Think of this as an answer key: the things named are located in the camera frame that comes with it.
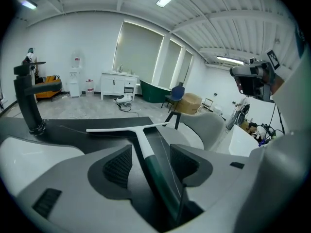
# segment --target water cooler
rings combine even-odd
[[[80,72],[81,72],[80,56],[73,53],[72,67],[69,71],[69,91],[71,97],[79,97],[82,95],[80,86]]]

